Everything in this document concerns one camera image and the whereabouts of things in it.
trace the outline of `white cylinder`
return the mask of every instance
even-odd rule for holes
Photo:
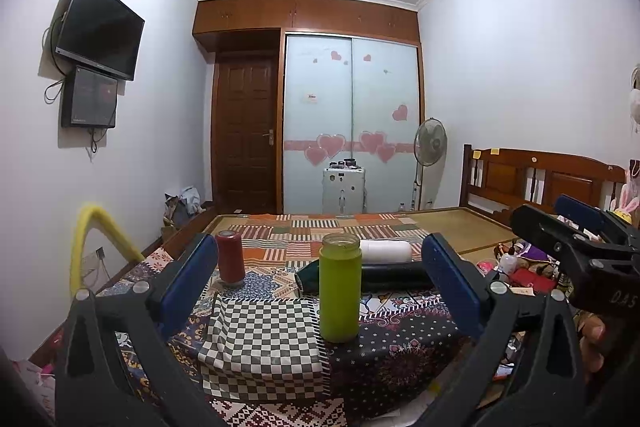
[[[363,263],[408,263],[411,245],[407,241],[360,240]]]

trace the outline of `upper cabinet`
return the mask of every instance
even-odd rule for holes
[[[193,33],[294,28],[419,42],[417,13],[356,0],[200,1]]]
[[[291,28],[295,0],[200,1],[193,33],[250,28]]]

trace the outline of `blue clamp pad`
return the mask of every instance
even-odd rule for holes
[[[591,233],[599,234],[604,226],[604,217],[598,208],[566,194],[558,196],[554,209],[560,216],[571,219],[576,225]]]
[[[188,257],[180,266],[159,303],[158,331],[164,340],[175,335],[191,314],[211,273],[218,264],[218,245],[212,236],[206,234],[190,254],[185,252],[183,255]],[[180,261],[181,259],[178,259],[174,263],[180,263]]]
[[[490,315],[490,298],[482,274],[461,259],[439,233],[424,238],[421,255],[424,269],[440,290],[458,329],[478,340]]]

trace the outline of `headboard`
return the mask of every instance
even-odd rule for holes
[[[608,208],[625,170],[592,158],[519,149],[474,150],[465,145],[460,206],[509,226],[511,213],[529,203],[553,214],[560,194]]]

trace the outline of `black case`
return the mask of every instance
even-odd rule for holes
[[[116,127],[118,81],[97,71],[74,66],[62,92],[62,127]]]

